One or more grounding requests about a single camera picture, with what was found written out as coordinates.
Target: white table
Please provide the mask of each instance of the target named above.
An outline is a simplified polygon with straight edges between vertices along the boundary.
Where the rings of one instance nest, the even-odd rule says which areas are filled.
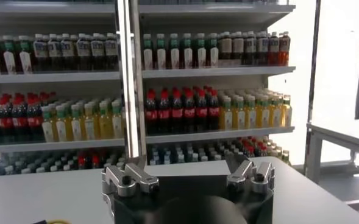
[[[359,223],[359,213],[276,158],[273,224]],[[225,161],[146,167],[152,175],[225,174]],[[75,224],[111,223],[101,196],[101,171],[0,177],[0,224],[65,219]]]

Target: yellow juice bottle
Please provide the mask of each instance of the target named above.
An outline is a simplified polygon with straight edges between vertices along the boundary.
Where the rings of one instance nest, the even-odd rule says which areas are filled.
[[[58,142],[59,136],[57,135],[56,123],[52,120],[51,107],[41,107],[43,112],[43,131],[46,142]]]
[[[113,124],[111,117],[108,115],[107,102],[102,101],[99,103],[99,109],[101,112],[101,116],[99,117],[101,139],[111,139],[113,138]]]

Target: white shelf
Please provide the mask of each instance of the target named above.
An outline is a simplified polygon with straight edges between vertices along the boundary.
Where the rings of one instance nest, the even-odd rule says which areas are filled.
[[[124,139],[0,145],[0,152],[29,152],[124,146]]]
[[[75,72],[32,75],[0,75],[3,83],[48,83],[119,80],[119,72]]]
[[[173,70],[146,70],[144,79],[174,78],[174,77],[211,77],[229,75],[279,75],[293,72],[294,66],[265,66],[239,68],[206,68],[206,69],[173,69]]]
[[[257,128],[232,131],[211,131],[203,133],[192,133],[182,135],[161,135],[147,136],[147,144],[168,143],[168,142],[187,142],[187,141],[203,141],[212,139],[237,138],[246,136],[263,136],[280,133],[293,132],[294,127],[278,127],[278,128]]]

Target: beverage bottle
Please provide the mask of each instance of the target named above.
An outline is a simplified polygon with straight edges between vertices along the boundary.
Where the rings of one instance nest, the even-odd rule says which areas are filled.
[[[81,71],[91,70],[91,49],[90,42],[88,42],[84,33],[79,34],[77,41],[77,55],[79,57],[79,69]]]
[[[179,69],[179,41],[178,33],[169,35],[169,61],[171,69]]]
[[[152,91],[147,93],[145,116],[147,133],[149,135],[155,134],[157,132],[157,106],[155,101],[155,93]]]
[[[93,69],[100,71],[105,69],[105,46],[99,33],[93,34],[94,39],[91,42],[91,53],[93,55]]]
[[[64,68],[68,71],[77,70],[77,61],[75,55],[75,45],[71,41],[68,33],[63,33],[63,40],[60,43],[62,47]]]
[[[192,133],[195,130],[194,118],[196,116],[193,93],[190,90],[188,90],[186,91],[185,95],[186,95],[186,99],[184,101],[184,106],[183,106],[184,131],[185,133]]]
[[[285,31],[279,38],[279,62],[281,66],[289,65],[290,37],[289,32]]]
[[[279,39],[277,32],[271,34],[269,39],[269,65],[279,65]]]
[[[72,132],[74,136],[74,141],[83,141],[86,140],[86,128],[84,121],[81,119],[82,114],[80,113],[80,107],[78,104],[72,105]]]
[[[290,106],[290,95],[284,95],[283,106],[282,106],[282,126],[284,127],[291,126],[291,113],[292,113],[292,107]]]
[[[157,34],[157,69],[166,69],[166,43],[163,33]]]
[[[258,65],[268,64],[268,51],[269,51],[269,39],[267,38],[266,32],[262,31],[258,38],[257,52],[258,52]]]
[[[246,65],[256,65],[257,40],[255,38],[253,31],[249,31],[247,35],[248,37],[245,43],[246,45],[245,62]]]
[[[206,67],[206,49],[204,38],[204,33],[197,33],[197,39],[195,40],[193,51],[194,68]]]
[[[197,131],[208,130],[208,106],[205,99],[204,90],[199,90],[196,108]]]
[[[106,67],[108,70],[118,70],[118,50],[117,37],[114,33],[107,33],[107,40],[105,41],[106,51]]]
[[[170,128],[170,106],[168,100],[168,92],[162,91],[160,94],[160,102],[158,105],[159,131],[160,133],[168,133]]]
[[[154,68],[154,57],[153,57],[153,44],[151,40],[151,34],[146,33],[143,35],[144,40],[144,69],[145,70],[153,70]]]
[[[46,142],[59,141],[59,135],[57,132],[56,122],[52,120],[52,113],[50,107],[42,107],[44,121],[42,123],[43,132]]]

